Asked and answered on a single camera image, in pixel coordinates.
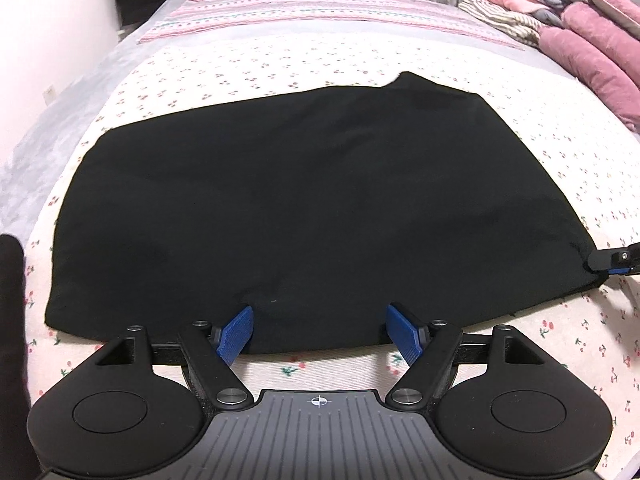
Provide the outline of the black sleeve forearm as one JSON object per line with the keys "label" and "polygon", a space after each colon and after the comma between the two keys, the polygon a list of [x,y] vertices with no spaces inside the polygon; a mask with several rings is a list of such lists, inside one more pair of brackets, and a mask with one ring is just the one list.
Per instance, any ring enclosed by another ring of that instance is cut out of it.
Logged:
{"label": "black sleeve forearm", "polygon": [[35,479],[40,465],[26,420],[25,266],[20,242],[1,235],[1,478]]}

